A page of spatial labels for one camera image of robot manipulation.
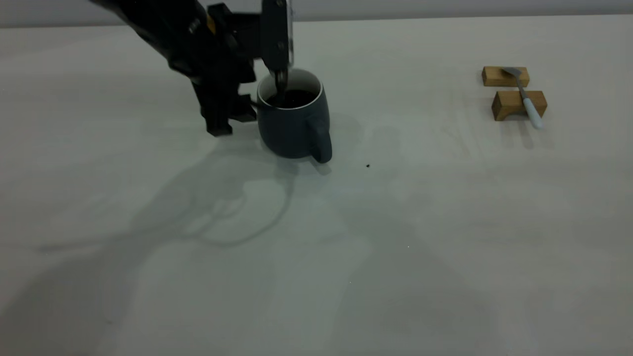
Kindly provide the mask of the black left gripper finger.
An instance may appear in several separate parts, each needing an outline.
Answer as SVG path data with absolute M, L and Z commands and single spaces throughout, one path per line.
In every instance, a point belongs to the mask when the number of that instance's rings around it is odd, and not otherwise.
M 210 82 L 192 82 L 192 86 L 210 135 L 232 135 L 230 120 L 241 123 L 256 121 L 251 97 L 239 94 L 240 84 L 230 83 L 228 86 L 217 87 Z
M 276 94 L 273 98 L 273 106 L 283 107 L 285 102 L 285 93 L 288 85 L 288 69 L 278 70 L 274 73 Z

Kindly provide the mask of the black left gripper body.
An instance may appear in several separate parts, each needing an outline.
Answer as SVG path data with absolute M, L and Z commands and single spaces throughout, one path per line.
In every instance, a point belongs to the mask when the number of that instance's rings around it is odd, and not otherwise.
M 256 80 L 260 15 L 233 13 L 226 4 L 175 4 L 171 30 L 176 36 L 171 69 L 195 80 L 247 84 Z

